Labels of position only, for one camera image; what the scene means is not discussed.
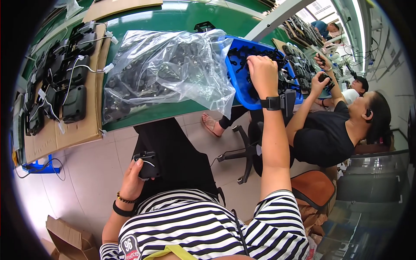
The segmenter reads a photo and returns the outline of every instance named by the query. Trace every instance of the blue tray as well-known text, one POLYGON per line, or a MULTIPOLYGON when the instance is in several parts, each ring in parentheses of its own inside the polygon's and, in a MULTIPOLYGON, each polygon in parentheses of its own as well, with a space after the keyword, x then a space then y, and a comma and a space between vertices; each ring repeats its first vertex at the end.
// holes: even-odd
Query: blue tray
MULTIPOLYGON (((231 44, 230 49, 233 49, 233 48, 240 49, 242 46, 248 46, 249 48, 256 47, 256 49, 259 51, 275 50, 275 48, 271 46, 264 45, 258 42, 253 42, 253 41, 249 41, 249 40, 245 40, 245 39, 241 39, 241 38, 229 36, 229 35, 226 35, 225 37, 233 39, 233 43, 231 44)), ((228 58, 228 56, 225 58, 225 64, 227 66, 228 75, 230 76, 231 84, 235 88, 235 97, 245 108, 249 110, 261 109, 260 100, 253 99, 248 94, 249 89, 253 87, 252 84, 248 83, 247 81, 248 70, 244 66, 243 69, 241 69, 238 73, 236 73, 236 71, 241 67, 240 62, 245 63, 246 61, 240 60, 236 56, 231 56, 231 60, 236 61, 237 65, 231 65, 230 59, 228 58)), ((292 77, 295 76, 295 73, 293 72, 293 69, 290 65, 288 66, 286 64, 284 68, 289 72, 290 76, 292 77)), ((303 102, 303 96, 299 92, 297 92, 295 104, 301 104, 302 102, 303 102)))

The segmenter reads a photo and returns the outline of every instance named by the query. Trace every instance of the cap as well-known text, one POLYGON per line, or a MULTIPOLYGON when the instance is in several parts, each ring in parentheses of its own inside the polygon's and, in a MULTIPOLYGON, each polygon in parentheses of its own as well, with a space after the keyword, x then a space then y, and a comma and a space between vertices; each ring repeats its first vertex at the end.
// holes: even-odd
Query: cap
POLYGON ((364 93, 368 91, 368 82, 365 78, 357 76, 354 77, 354 79, 358 80, 359 82, 361 82, 363 84, 363 89, 364 89, 364 93))

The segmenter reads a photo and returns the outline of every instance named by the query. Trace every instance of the green workbench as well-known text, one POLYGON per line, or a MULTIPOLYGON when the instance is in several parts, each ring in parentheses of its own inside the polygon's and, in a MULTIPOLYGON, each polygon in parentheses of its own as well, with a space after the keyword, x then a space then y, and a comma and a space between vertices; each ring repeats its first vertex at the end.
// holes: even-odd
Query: green workbench
MULTIPOLYGON (((231 0, 229 2, 249 8, 259 13, 263 13, 268 10, 265 5, 253 0, 231 0)), ((79 5, 85 7, 82 12, 85 11, 91 3, 92 0, 79 1, 79 5)), ((213 0, 208 3, 165 0, 163 1, 162 6, 131 10, 99 20, 98 22, 108 22, 107 29, 110 32, 113 32, 114 36, 119 40, 117 45, 110 45, 106 64, 110 64, 112 62, 127 30, 194 32, 193 29, 195 24, 210 21, 216 28, 224 30, 228 35, 244 37, 261 20, 258 17, 254 17, 253 15, 229 8, 227 6, 227 2, 223 0, 213 0)), ((45 33, 52 31, 54 28, 62 24, 64 22, 64 18, 65 12, 62 12, 54 20, 49 22, 49 24, 45 25, 36 35, 33 43, 37 43, 45 35, 45 33)), ((68 27, 67 33, 66 30, 64 30, 56 35, 47 44, 40 48, 36 54, 41 54, 45 51, 50 42, 55 42, 56 40, 61 40, 63 37, 67 37, 72 28, 76 25, 78 24, 68 27)), ((275 29, 272 33, 264 37, 261 42, 274 46, 272 38, 276 38, 284 42, 291 42, 280 28, 275 29)), ((32 71, 32 68, 33 62, 28 62, 24 70, 23 77, 27 79, 32 71)), ((180 103, 164 103, 107 123, 103 125, 103 129, 112 131, 128 126, 138 125, 144 122, 155 121, 202 110, 206 110, 206 108, 192 100, 180 103)))

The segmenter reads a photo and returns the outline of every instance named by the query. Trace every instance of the striped shirt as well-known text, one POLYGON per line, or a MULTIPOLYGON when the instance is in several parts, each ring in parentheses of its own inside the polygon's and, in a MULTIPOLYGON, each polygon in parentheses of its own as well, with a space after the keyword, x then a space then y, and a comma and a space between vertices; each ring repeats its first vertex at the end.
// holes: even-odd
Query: striped shirt
POLYGON ((144 201, 138 214, 121 228, 119 245, 103 244, 100 255, 103 260, 142 260, 166 245, 180 245, 200 260, 243 255, 237 225, 254 259, 305 259, 309 252, 299 208, 290 191, 269 194, 245 225, 240 220, 237 224, 234 214, 217 199, 189 189, 159 193, 144 201), (138 251, 134 257, 126 252, 131 243, 138 251))

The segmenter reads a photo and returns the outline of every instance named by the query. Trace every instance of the floor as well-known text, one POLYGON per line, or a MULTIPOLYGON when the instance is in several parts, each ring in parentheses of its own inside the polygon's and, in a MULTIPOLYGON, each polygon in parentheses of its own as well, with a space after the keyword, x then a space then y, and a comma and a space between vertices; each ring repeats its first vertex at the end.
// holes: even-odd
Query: floor
MULTIPOLYGON (((216 111, 205 111, 215 119, 222 115, 216 111)), ((228 128, 221 138, 211 136, 200 124, 202 112, 176 117, 178 123, 195 148, 213 161, 225 151, 243 148, 241 137, 228 128)), ((247 131, 248 114, 234 125, 247 131)), ((64 164, 65 181, 55 174, 31 174, 24 179, 15 178, 23 213, 40 238, 50 240, 45 228, 48 215, 91 232, 101 245, 101 234, 112 211, 112 203, 121 187, 138 134, 132 127, 109 132, 99 141, 71 147, 53 156, 64 164)), ((225 194, 227 208, 235 209, 238 217, 247 221, 253 218, 255 205, 259 201, 260 177, 252 171, 247 183, 237 184, 244 174, 245 158, 214 162, 212 173, 218 187, 225 194)), ((296 176, 317 166, 295 161, 291 176, 296 176)), ((25 172, 19 167, 16 172, 25 172)))

